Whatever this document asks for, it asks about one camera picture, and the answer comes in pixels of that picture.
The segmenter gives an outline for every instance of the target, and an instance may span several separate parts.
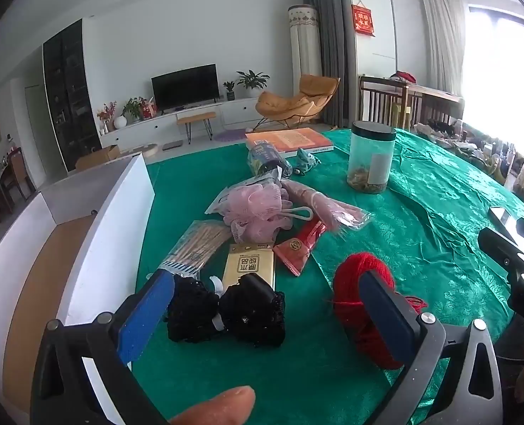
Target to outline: window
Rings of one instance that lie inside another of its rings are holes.
[[[463,94],[465,122],[524,155],[524,19],[471,8]]]

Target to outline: red yarn ball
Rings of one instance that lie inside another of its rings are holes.
[[[402,364],[391,357],[380,333],[374,326],[365,306],[360,300],[358,279],[366,271],[374,270],[393,291],[394,278],[388,266],[371,253],[358,253],[339,265],[333,279],[334,312],[345,328],[354,331],[358,351],[366,354],[383,369],[399,369]],[[417,297],[407,297],[411,306],[419,313],[427,304]]]

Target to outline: purple rug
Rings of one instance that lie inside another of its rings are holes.
[[[230,129],[213,136],[213,139],[218,142],[232,142],[233,140],[242,140],[244,138],[246,138],[246,129]]]

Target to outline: mobile phone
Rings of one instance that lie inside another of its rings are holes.
[[[516,229],[516,218],[502,207],[491,207],[488,214],[498,233],[512,241],[524,253],[524,237]]]

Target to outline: white drawer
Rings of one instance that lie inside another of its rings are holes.
[[[224,127],[240,128],[245,123],[260,121],[262,117],[255,109],[257,102],[258,99],[248,99],[222,103],[220,109]]]
[[[120,151],[148,144],[163,145],[182,140],[175,115],[143,121],[101,136],[103,146],[118,145]]]

